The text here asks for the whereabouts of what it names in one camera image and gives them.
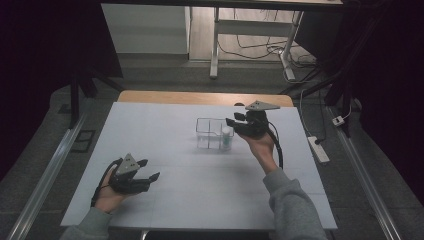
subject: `hand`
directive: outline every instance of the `hand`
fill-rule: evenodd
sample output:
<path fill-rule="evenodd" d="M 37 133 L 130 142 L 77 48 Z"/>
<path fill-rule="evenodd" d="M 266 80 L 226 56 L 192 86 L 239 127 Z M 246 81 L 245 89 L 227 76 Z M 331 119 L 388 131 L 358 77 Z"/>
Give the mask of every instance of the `hand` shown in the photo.
<path fill-rule="evenodd" d="M 96 204 L 94 207 L 100 209 L 101 211 L 105 213 L 110 213 L 113 210 L 117 209 L 122 201 L 124 201 L 127 197 L 133 196 L 133 195 L 124 195 L 115 192 L 110 186 L 109 186 L 109 178 L 112 175 L 113 169 L 111 169 L 105 179 L 102 183 L 102 189 L 99 193 L 99 198 L 96 201 Z"/>
<path fill-rule="evenodd" d="M 278 168 L 272 156 L 274 151 L 274 141 L 268 133 L 265 133 L 260 138 L 251 138 L 241 134 L 239 134 L 239 136 L 246 140 L 249 144 L 250 151 L 252 151 L 259 164 L 261 164 L 265 174 L 268 174 Z"/>

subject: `white table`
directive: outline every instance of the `white table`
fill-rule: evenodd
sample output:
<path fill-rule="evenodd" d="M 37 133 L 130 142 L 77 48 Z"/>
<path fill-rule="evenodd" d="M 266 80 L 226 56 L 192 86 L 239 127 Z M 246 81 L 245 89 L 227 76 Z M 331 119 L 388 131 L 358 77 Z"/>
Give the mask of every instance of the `white table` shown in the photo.
<path fill-rule="evenodd" d="M 149 163 L 135 179 L 161 172 L 148 192 L 127 199 L 111 226 L 147 230 L 273 230 L 264 173 L 237 135 L 232 149 L 198 149 L 197 118 L 233 117 L 243 107 L 114 103 L 61 225 L 78 224 L 106 167 L 127 153 Z M 337 228 L 296 108 L 267 112 L 277 126 L 284 170 L 298 178 L 325 229 Z"/>

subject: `power strip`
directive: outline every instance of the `power strip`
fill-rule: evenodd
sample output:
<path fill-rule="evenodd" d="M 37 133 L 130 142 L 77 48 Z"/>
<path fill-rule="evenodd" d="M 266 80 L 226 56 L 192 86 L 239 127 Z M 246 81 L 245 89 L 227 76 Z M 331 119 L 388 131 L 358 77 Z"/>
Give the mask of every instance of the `power strip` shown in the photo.
<path fill-rule="evenodd" d="M 315 141 L 317 140 L 317 137 L 308 137 L 309 145 L 311 145 L 312 150 L 314 150 L 315 156 L 318 158 L 318 161 L 320 163 L 327 163 L 330 161 L 327 154 L 324 151 L 324 148 L 322 148 L 321 144 L 316 144 Z"/>

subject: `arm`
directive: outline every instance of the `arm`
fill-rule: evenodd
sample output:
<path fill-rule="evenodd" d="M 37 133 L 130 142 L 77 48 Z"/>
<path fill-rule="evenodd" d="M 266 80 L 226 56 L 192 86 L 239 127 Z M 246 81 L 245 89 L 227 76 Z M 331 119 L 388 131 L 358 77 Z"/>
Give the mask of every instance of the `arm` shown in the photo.
<path fill-rule="evenodd" d="M 99 199 L 97 200 L 94 207 L 90 208 L 87 215 L 77 226 L 71 226 L 63 233 L 61 240 L 71 239 L 108 239 L 108 226 L 112 219 L 110 214 L 113 210 L 119 207 L 122 201 L 124 201 L 130 195 L 122 195 L 113 191 L 108 186 L 109 178 L 112 170 L 106 175 L 100 190 Z"/>
<path fill-rule="evenodd" d="M 278 239 L 327 239 L 316 208 L 297 179 L 290 180 L 275 163 L 274 142 L 268 134 L 258 139 L 240 135 L 247 141 L 266 176 Z"/>

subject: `gray floor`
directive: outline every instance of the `gray floor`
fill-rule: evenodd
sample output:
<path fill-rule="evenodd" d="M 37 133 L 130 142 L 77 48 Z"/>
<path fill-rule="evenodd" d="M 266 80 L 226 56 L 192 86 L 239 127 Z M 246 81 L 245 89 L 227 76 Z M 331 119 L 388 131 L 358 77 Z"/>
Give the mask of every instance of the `gray floor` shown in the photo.
<path fill-rule="evenodd" d="M 120 83 L 131 89 L 159 91 L 199 91 L 276 94 L 288 84 L 282 79 L 279 64 L 225 63 L 220 66 L 219 78 L 211 81 L 206 63 L 191 63 L 185 60 L 161 58 L 122 58 L 125 81 Z M 297 76 L 306 74 L 298 69 Z M 52 190 L 49 193 L 27 239 L 57 239 L 63 232 L 60 220 L 72 198 L 79 179 L 89 160 L 95 142 L 101 132 L 109 109 L 118 93 L 96 81 L 99 94 L 94 107 L 82 127 L 81 140 L 92 137 L 92 143 L 81 141 L 73 145 Z M 302 112 L 309 131 L 318 137 L 324 136 L 320 113 L 321 99 L 316 93 L 302 101 Z M 64 88 L 52 95 L 51 108 L 43 124 L 20 159 L 0 183 L 0 239 L 5 239 L 24 207 L 45 166 L 56 150 L 69 124 L 69 89 Z M 352 170 L 340 140 L 326 111 L 324 123 L 326 140 L 322 143 L 331 162 L 317 162 L 322 181 L 335 216 L 338 229 L 328 231 L 329 239 L 386 239 L 380 224 Z M 354 140 L 372 178 L 387 204 L 404 239 L 422 239 L 424 236 L 424 210 L 396 169 L 379 148 L 361 130 L 358 122 L 359 109 L 354 106 L 350 127 Z M 138 239 L 140 232 L 128 229 L 111 229 L 111 239 Z M 205 239 L 205 236 L 192 234 Z M 152 235 L 151 239 L 176 239 L 175 236 Z M 181 239 L 191 239 L 185 235 Z"/>

